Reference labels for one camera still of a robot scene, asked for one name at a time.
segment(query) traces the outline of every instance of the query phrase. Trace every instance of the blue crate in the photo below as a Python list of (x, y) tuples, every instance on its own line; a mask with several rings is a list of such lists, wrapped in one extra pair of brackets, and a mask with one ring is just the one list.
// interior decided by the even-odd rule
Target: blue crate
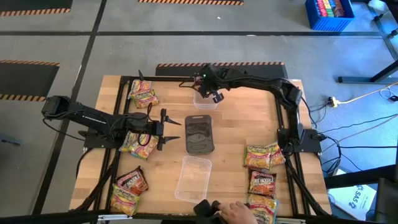
[(344, 28), (354, 20), (354, 12), (349, 0), (340, 0), (345, 11), (345, 17), (322, 17), (318, 13), (317, 0), (307, 0), (305, 8), (307, 9), (308, 20), (311, 29), (341, 32)]

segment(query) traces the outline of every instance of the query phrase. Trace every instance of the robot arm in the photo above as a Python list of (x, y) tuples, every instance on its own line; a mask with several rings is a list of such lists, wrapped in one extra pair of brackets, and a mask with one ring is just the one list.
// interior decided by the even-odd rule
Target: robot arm
[(80, 131), (83, 137), (95, 138), (105, 142), (104, 145), (119, 148), (124, 142), (128, 131), (149, 134), (159, 137), (158, 150), (162, 144), (176, 137), (163, 137), (164, 122), (178, 124), (166, 116), (166, 109), (161, 110), (161, 120), (149, 119), (145, 113), (107, 114), (79, 102), (71, 101), (67, 96), (52, 96), (47, 99), (42, 109), (45, 119), (69, 119), (78, 124), (94, 129), (95, 133)]
[(298, 146), (304, 135), (303, 126), (300, 123), (299, 103), (302, 91), (286, 79), (255, 77), (242, 73), (232, 68), (215, 68), (208, 64), (194, 76), (195, 82), (192, 88), (196, 89), (202, 97), (207, 98), (214, 95), (214, 102), (218, 103), (224, 99), (219, 89), (230, 90), (238, 87), (256, 88), (270, 91), (287, 111), (289, 129), (279, 131), (278, 144), (285, 149), (289, 144)]

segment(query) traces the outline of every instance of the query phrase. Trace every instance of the concrete floor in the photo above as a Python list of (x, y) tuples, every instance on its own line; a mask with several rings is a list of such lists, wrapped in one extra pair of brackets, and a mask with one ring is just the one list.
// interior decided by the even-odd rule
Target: concrete floor
[[(70, 14), (0, 18), (2, 30), (92, 30), (100, 0), (74, 0)], [(108, 0), (100, 31), (312, 31), (304, 0), (246, 1), (242, 6), (193, 6)], [(356, 19), (345, 31), (377, 32), (364, 4), (353, 4)], [(88, 37), (0, 36), (0, 58), (60, 62), (50, 95), (69, 95)], [(323, 104), (328, 96), (340, 101), (362, 95), (382, 85), (338, 84), (340, 75), (369, 77), (392, 63), (381, 37), (238, 37), (238, 36), (112, 36), (97, 37), (81, 84), (78, 101), (94, 106), (103, 75), (153, 75), (155, 65), (169, 62), (281, 61), (289, 78), (302, 79), (309, 105)], [(21, 139), (21, 147), (0, 143), (0, 216), (25, 215), (31, 210), (55, 133), (41, 123), (43, 103), (0, 101), (0, 133)], [(397, 113), (398, 106), (375, 93), (338, 108), (328, 108), (318, 130), (358, 123)], [(314, 113), (315, 120), (321, 114)], [(330, 132), (341, 139), (372, 124)], [(396, 145), (395, 120), (347, 139), (344, 146)], [(68, 133), (83, 127), (71, 124)], [(330, 142), (322, 142), (326, 148)], [(44, 205), (44, 213), (68, 210), (75, 169), (82, 142), (66, 138)], [(335, 157), (329, 149), (322, 160)], [(393, 149), (344, 149), (343, 154), (360, 168), (370, 169), (395, 163)], [(356, 171), (346, 159), (341, 167)], [(140, 223), (158, 223), (139, 221)]]

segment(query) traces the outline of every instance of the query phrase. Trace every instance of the human hand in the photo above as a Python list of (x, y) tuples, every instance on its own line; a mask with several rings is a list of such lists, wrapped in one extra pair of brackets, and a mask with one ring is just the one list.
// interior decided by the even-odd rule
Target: human hand
[(253, 213), (242, 202), (231, 203), (229, 206), (220, 204), (218, 209), (228, 224), (257, 224)]

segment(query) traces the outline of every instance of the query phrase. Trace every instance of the clear plastic container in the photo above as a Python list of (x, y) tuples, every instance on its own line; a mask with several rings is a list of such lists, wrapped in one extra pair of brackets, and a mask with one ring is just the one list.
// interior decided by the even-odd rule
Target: clear plastic container
[(174, 195), (186, 202), (199, 203), (206, 199), (211, 161), (194, 156), (182, 159), (180, 179)]
[(196, 109), (214, 110), (217, 108), (218, 103), (213, 101), (213, 95), (210, 95), (208, 98), (203, 98), (197, 91), (194, 92), (193, 104)]

